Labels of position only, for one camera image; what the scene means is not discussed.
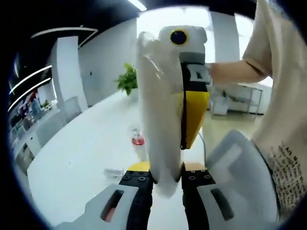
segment ceiling light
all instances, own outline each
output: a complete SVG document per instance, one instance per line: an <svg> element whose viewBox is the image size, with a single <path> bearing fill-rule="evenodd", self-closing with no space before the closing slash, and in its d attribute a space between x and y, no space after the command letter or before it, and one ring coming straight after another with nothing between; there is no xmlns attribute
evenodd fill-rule
<svg viewBox="0 0 307 230"><path fill-rule="evenodd" d="M139 8L140 11L146 11L147 10L147 8L138 0L128 0L128 1L131 2L137 8Z"/></svg>
<svg viewBox="0 0 307 230"><path fill-rule="evenodd" d="M34 76L34 75L36 75L36 74L38 74L38 73L40 73L40 72L42 72L42 71L48 69L48 68L51 68L51 67L52 67L52 65L46 66L46 67L44 67L44 68L42 68L42 69L39 69L38 71L35 71L34 73L31 73L28 77L26 77L26 78L22 79L20 82L18 82L18 83L11 89L11 91L10 91L9 94L11 94L18 86L20 86L22 83L24 83L24 82L25 82L26 80L28 80L30 77L32 77L32 76Z"/></svg>
<svg viewBox="0 0 307 230"><path fill-rule="evenodd" d="M49 81L49 80L51 80L51 78L47 78L47 79L41 81L40 83L36 84L36 85L33 86L32 88L30 88L30 89L28 89L26 92L24 92L19 98L17 98L16 101L14 101L14 102L11 104L11 106L9 107L8 112L13 108L13 106L14 106L15 104L17 104L17 103L19 102L20 99L22 99L22 97L26 96L26 95L27 95L29 92L31 92L33 89L37 88L38 86L44 84L46 81Z"/></svg>

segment plastic bottle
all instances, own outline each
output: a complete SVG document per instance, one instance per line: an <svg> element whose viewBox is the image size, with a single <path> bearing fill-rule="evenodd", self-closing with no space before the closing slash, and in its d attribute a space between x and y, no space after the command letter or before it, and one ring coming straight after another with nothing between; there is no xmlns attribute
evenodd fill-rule
<svg viewBox="0 0 307 230"><path fill-rule="evenodd" d="M145 150L145 138L141 134L140 130L138 128L132 129L132 145L134 148L134 151L138 155L138 158L141 161L148 161L148 157Z"/></svg>

